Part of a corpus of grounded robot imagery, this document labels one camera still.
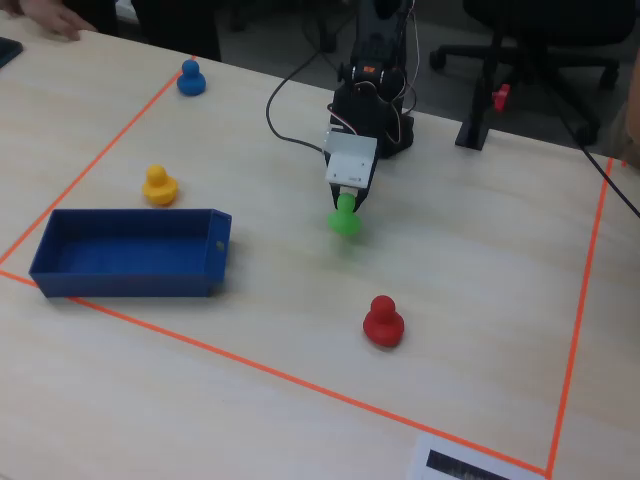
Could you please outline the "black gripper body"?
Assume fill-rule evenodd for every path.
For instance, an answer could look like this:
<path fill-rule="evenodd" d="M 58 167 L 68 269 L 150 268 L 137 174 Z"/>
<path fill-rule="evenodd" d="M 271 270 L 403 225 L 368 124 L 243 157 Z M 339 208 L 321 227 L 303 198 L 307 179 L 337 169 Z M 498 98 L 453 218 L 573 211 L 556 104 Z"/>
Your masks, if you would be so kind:
<path fill-rule="evenodd" d="M 354 196 L 369 189 L 375 172 L 374 159 L 361 153 L 335 152 L 328 155 L 328 184 L 339 185 L 341 193 Z"/>

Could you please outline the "person right hand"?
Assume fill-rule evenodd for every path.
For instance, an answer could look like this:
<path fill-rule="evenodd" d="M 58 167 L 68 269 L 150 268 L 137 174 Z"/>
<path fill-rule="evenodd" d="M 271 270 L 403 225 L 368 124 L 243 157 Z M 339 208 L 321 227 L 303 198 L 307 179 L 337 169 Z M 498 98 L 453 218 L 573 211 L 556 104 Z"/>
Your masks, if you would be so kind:
<path fill-rule="evenodd" d="M 79 40 L 81 31 L 97 31 L 62 1 L 1 0 L 1 9 L 12 16 L 25 16 L 47 32 L 71 41 Z"/>

